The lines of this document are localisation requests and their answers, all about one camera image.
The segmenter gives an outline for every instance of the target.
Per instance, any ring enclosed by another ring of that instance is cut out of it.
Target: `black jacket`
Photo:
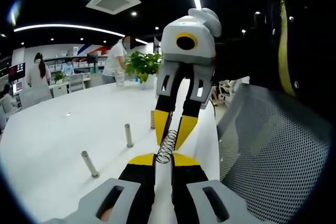
[[[269,0],[264,12],[266,23],[247,30],[240,39],[216,46],[215,81],[250,76],[250,84],[283,92],[278,68],[280,1]],[[335,122],[334,0],[285,0],[285,3],[288,70],[296,98]]]

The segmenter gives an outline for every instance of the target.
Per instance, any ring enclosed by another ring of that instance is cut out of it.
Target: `person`
[[[132,36],[125,36],[120,39],[110,50],[106,64],[103,70],[103,82],[105,84],[114,83],[114,73],[118,70],[126,70],[125,59],[127,51],[133,49],[135,46],[135,38]]]
[[[74,67],[72,66],[71,59],[66,60],[66,64],[62,68],[62,73],[66,76],[75,74]]]
[[[242,38],[216,44],[214,83],[250,76],[250,84],[284,92],[335,123],[334,1],[269,0]]]
[[[43,56],[38,52],[34,59],[34,65],[27,75],[27,84],[30,87],[37,87],[42,84],[48,84],[51,74],[47,65],[43,61]]]
[[[5,113],[13,112],[17,108],[17,101],[11,96],[10,88],[11,85],[7,83],[4,87],[4,90],[2,91],[2,94],[4,96],[1,98],[1,104],[3,106]]]

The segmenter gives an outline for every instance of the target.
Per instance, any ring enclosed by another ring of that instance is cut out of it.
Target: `ponytail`
[[[40,70],[40,76],[41,78],[43,78],[45,75],[46,75],[46,65],[44,64],[44,61],[43,61],[43,56],[40,52],[38,52],[35,56],[35,60],[40,60],[40,63],[38,65],[38,68]]]
[[[46,65],[44,64],[44,61],[41,60],[40,64],[38,65],[38,68],[40,69],[40,76],[43,78],[46,75]]]

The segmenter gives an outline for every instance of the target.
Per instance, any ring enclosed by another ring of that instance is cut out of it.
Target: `potted plant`
[[[55,80],[56,84],[62,84],[64,77],[65,76],[62,72],[59,72],[59,73],[55,74],[54,80]]]
[[[136,51],[126,61],[126,73],[136,74],[142,89],[153,89],[155,75],[159,71],[161,60],[161,54],[143,54]]]

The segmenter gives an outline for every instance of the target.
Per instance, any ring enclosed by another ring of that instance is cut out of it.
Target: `green plant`
[[[127,66],[126,73],[129,75],[136,74],[140,83],[146,82],[148,75],[156,74],[159,71],[161,60],[161,54],[143,54],[136,51],[125,63]]]
[[[62,72],[60,72],[60,73],[55,74],[54,80],[55,81],[63,80],[64,77],[65,77],[64,74]]]

